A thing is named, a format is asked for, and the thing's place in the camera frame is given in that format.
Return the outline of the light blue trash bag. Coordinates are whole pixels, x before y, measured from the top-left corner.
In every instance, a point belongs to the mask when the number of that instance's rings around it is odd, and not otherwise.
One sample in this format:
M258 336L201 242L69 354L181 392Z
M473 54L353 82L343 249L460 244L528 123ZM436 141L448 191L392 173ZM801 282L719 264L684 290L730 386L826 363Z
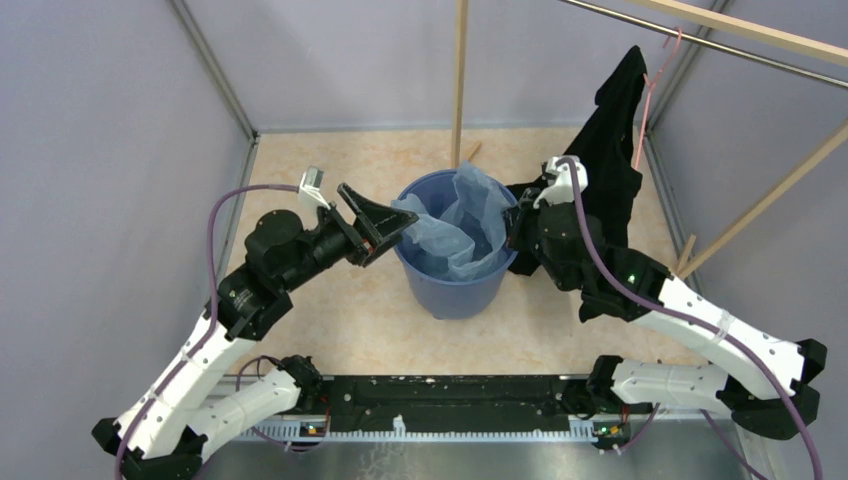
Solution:
M400 254L425 275L470 282L494 273L510 257L502 213L512 201L468 162L419 179L391 206L419 217L404 230Z

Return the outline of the blue plastic trash bin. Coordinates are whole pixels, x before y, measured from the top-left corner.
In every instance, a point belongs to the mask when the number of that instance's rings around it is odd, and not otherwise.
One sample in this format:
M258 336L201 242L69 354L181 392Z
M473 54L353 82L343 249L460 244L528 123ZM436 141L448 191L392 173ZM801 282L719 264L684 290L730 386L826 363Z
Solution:
M451 170L456 169L440 170L418 178L405 187L396 199L419 179ZM514 206L516 204L514 195L504 185L499 184ZM434 318L442 320L467 319L485 310L494 300L508 268L517 258L517 253L506 246L510 257L507 263L494 273L470 282L449 282L425 275L412 267L400 254L401 241L395 247L395 254L401 262L414 298Z

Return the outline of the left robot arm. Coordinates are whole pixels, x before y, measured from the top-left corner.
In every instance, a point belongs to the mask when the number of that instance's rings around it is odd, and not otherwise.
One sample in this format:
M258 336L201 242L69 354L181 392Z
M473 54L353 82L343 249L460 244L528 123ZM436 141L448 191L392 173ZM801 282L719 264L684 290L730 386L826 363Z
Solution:
M208 404L230 367L291 311L291 293L339 261L365 267L393 248L417 215L373 202L346 184L338 193L354 213L347 222L316 187L299 187L317 217L279 209L262 216L245 241L242 265L212 279L211 298L179 352L140 400L100 420L93 437L115 459L118 479L191 479L224 445L266 418L319 404L321 377L292 355L253 384Z

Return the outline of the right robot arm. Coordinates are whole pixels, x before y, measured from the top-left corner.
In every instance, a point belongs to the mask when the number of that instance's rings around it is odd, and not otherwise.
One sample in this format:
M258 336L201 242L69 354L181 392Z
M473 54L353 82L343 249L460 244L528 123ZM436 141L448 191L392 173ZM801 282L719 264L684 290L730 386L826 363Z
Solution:
M551 205L541 190L512 185L517 205L504 213L507 244L518 257L511 271L543 268L554 286L577 291L580 322L606 315L678 341L705 365L662 365L602 355L578 398L578 410L618 412L626 405L669 404L728 415L740 427L775 440L796 436L818 417L811 385L827 349L814 340L781 340L701 297L662 263L634 249L608 245L601 224L586 224L599 261L586 248L570 202Z

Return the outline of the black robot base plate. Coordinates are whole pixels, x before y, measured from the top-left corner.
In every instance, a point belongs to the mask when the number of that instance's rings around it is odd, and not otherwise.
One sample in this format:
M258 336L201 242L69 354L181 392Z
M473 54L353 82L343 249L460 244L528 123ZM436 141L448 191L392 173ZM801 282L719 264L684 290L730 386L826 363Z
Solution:
M333 433L387 432L396 417L412 433L564 432L572 422L620 416L624 406L594 395L583 377L560 375L325 377L292 415L330 421Z

